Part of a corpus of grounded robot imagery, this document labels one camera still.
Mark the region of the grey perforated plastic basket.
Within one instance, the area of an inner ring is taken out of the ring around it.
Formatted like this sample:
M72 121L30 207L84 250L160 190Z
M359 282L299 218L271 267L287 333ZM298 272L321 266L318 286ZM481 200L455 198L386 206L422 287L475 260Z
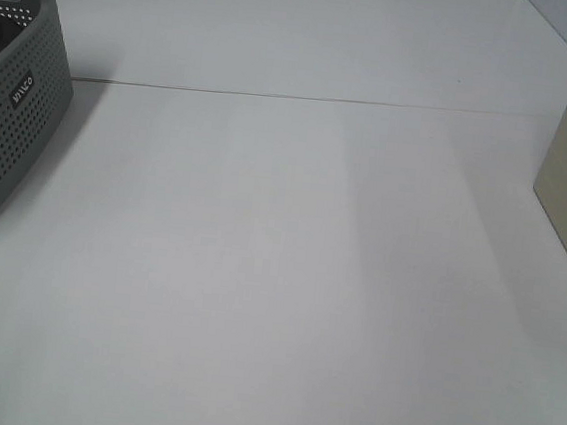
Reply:
M0 0L0 209L73 98L57 0Z

